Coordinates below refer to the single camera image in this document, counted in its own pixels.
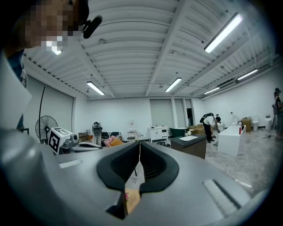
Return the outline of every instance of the cardboard box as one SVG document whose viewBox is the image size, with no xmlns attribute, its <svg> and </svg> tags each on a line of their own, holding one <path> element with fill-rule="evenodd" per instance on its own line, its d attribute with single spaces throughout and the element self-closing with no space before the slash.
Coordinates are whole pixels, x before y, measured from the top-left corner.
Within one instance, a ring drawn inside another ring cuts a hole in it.
<svg viewBox="0 0 283 226">
<path fill-rule="evenodd" d="M 246 132 L 251 132 L 252 130 L 252 118 L 242 118 L 241 120 L 243 122 L 243 125 L 246 126 Z"/>
<path fill-rule="evenodd" d="M 189 129 L 194 130 L 194 131 L 191 131 L 191 133 L 205 135 L 203 124 L 192 125 L 192 126 L 189 127 Z"/>
</svg>

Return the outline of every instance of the black backpack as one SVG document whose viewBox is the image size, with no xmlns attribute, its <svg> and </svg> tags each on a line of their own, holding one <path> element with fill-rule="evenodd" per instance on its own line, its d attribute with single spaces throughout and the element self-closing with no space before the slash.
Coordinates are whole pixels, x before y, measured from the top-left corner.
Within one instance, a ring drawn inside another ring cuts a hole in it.
<svg viewBox="0 0 283 226">
<path fill-rule="evenodd" d="M 199 120 L 199 122 L 200 122 L 200 123 L 203 123 L 203 120 L 204 120 L 206 117 L 209 117 L 209 116 L 214 116 L 214 114 L 213 114 L 213 113 L 204 114 L 204 115 L 202 116 L 202 118 Z"/>
</svg>

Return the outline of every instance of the black cable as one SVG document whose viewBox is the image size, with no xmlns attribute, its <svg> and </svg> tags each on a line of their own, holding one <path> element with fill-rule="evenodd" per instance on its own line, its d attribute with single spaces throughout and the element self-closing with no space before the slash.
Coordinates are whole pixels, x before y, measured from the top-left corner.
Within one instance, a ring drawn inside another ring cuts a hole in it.
<svg viewBox="0 0 283 226">
<path fill-rule="evenodd" d="M 43 98 L 43 94 L 44 94 L 44 90 L 45 90 L 46 85 L 43 88 L 43 92 L 41 95 L 41 101 L 40 101 L 40 107 L 39 107 L 39 116 L 38 116 L 38 128 L 39 128 L 39 140 L 41 141 L 41 134 L 40 134 L 40 113 L 41 113 L 41 104 L 42 104 L 42 98 Z"/>
</svg>

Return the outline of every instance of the black pants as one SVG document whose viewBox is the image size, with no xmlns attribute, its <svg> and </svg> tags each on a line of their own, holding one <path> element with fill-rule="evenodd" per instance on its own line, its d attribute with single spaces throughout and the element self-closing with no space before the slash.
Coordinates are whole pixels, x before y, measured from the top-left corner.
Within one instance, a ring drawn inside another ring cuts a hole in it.
<svg viewBox="0 0 283 226">
<path fill-rule="evenodd" d="M 207 136 L 207 140 L 212 140 L 211 131 L 210 131 L 210 125 L 206 125 L 203 122 L 203 127 L 204 127 L 204 131 L 205 131 L 205 135 Z"/>
</svg>

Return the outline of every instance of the white pillar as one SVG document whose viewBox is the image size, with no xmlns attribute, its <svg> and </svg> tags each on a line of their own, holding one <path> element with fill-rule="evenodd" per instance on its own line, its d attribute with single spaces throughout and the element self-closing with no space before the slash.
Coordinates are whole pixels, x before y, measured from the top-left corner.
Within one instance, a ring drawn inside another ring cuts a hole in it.
<svg viewBox="0 0 283 226">
<path fill-rule="evenodd" d="M 185 114 L 185 124 L 186 124 L 186 127 L 189 126 L 189 120 L 187 118 L 187 105 L 186 105 L 186 101 L 185 101 L 185 98 L 182 98 L 183 100 L 183 107 L 184 107 L 184 114 Z"/>
<path fill-rule="evenodd" d="M 171 106 L 172 106 L 174 128 L 178 128 L 176 104 L 175 104 L 175 99 L 173 97 L 171 97 Z"/>
</svg>

